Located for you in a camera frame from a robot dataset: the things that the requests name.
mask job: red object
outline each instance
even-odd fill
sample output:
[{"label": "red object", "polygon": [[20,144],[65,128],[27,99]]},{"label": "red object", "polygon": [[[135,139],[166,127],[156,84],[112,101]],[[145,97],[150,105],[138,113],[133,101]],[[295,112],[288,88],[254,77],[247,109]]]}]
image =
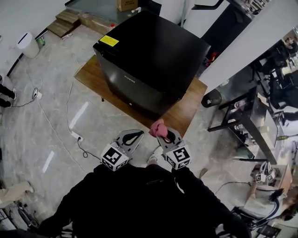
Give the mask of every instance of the red object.
[{"label": "red object", "polygon": [[151,125],[149,134],[153,137],[156,137],[156,136],[161,136],[164,138],[167,137],[168,129],[164,125],[163,119],[159,119]]}]

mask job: black sleeve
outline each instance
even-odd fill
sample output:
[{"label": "black sleeve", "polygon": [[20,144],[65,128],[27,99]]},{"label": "black sleeve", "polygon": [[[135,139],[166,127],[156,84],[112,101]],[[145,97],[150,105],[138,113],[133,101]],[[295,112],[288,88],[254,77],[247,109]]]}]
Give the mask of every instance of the black sleeve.
[{"label": "black sleeve", "polygon": [[57,212],[41,223],[37,233],[49,237],[58,236],[62,228],[69,224],[70,218],[77,212],[78,206],[90,202],[86,201],[86,199],[90,200],[88,192],[93,191],[91,186],[94,184],[94,179],[94,173],[89,173],[81,182],[74,186],[70,192],[63,197]]},{"label": "black sleeve", "polygon": [[195,177],[189,168],[172,169],[172,173],[184,194],[200,204],[202,215],[209,218],[213,227],[223,224],[225,231],[237,238],[251,238],[251,232],[246,224],[234,216],[214,193],[200,179]]}]

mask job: black jacket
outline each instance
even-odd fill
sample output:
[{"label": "black jacket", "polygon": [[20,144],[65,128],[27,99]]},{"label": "black jacket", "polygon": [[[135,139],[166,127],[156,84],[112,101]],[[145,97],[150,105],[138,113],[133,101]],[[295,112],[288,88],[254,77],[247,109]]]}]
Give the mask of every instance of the black jacket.
[{"label": "black jacket", "polygon": [[212,238],[220,224],[238,238],[251,237],[246,225],[186,167],[170,173],[157,165],[126,165],[113,172],[100,165],[64,196],[55,215],[41,223],[39,234],[55,237],[70,220],[79,238]]}]

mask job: black mini fridge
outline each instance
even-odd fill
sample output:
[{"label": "black mini fridge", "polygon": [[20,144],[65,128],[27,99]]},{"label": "black mini fridge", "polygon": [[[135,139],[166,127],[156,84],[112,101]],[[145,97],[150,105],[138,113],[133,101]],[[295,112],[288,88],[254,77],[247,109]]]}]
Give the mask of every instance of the black mini fridge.
[{"label": "black mini fridge", "polygon": [[157,119],[182,99],[210,46],[180,26],[142,11],[93,48],[111,92]]}]

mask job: electrical outlet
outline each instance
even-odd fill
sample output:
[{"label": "electrical outlet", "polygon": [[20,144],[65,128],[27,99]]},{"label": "electrical outlet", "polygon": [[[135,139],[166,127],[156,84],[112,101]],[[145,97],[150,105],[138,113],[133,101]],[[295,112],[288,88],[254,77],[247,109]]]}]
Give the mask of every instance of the electrical outlet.
[{"label": "electrical outlet", "polygon": [[37,93],[37,98],[41,99],[42,98],[42,94],[40,92]]},{"label": "electrical outlet", "polygon": [[80,141],[83,141],[83,140],[84,140],[84,138],[83,138],[82,136],[80,136],[79,134],[77,134],[77,133],[75,133],[75,132],[73,132],[73,131],[71,131],[71,135],[72,135],[74,138],[76,138],[76,139],[78,139],[78,138],[80,137],[80,138],[81,138]]}]

